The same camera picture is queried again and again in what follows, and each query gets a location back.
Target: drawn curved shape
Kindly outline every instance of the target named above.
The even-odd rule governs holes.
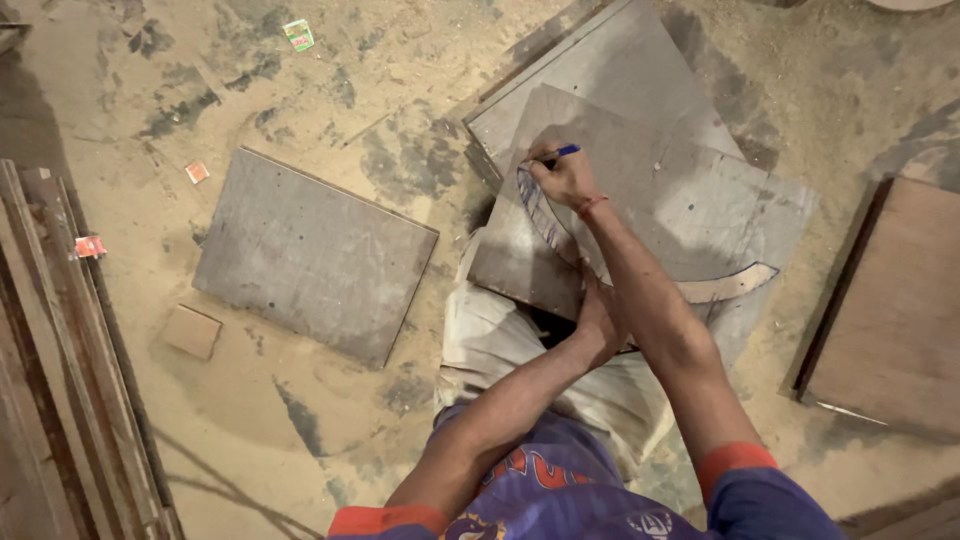
[[[691,304],[706,304],[743,296],[763,286],[780,273],[778,268],[769,264],[755,262],[724,278],[705,282],[674,282],[681,294]]]
[[[557,218],[557,214],[550,208],[546,195],[530,174],[526,163],[522,163],[516,169],[516,185],[520,191],[520,203],[543,240],[564,262],[574,267],[579,266],[581,254],[576,239],[566,230],[564,224]],[[778,268],[756,261],[743,270],[722,278],[702,282],[674,283],[691,304],[706,304],[743,296],[760,288],[779,273]],[[606,266],[598,277],[601,282],[612,285]]]

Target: purple jersey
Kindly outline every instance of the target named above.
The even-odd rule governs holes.
[[[438,425],[462,412],[445,411]],[[708,532],[623,488],[606,449],[577,422],[546,412],[483,478],[457,519],[423,505],[341,508],[330,538],[842,539],[826,513],[761,447],[733,443],[697,468]]]

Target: green wrapper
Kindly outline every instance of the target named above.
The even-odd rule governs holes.
[[[297,52],[305,51],[313,46],[313,34],[310,33],[310,25],[306,19],[295,20],[285,25],[283,32],[290,39],[290,44],[294,46]]]

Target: blue pen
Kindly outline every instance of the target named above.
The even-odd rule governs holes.
[[[580,152],[579,144],[567,144],[566,146],[562,148],[558,148],[553,152],[547,152],[542,156],[534,158],[534,160],[537,160],[541,163],[547,163],[548,161],[556,161],[557,159],[562,158],[563,156],[569,156],[570,154],[575,154],[577,152]]]

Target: red thread bracelet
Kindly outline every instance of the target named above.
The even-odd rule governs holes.
[[[590,197],[589,199],[587,199],[585,203],[580,205],[580,207],[577,209],[577,217],[579,217],[580,219],[584,219],[587,216],[587,212],[593,207],[595,207],[597,203],[599,203],[600,201],[609,201],[609,200],[610,200],[610,197],[604,194]]]

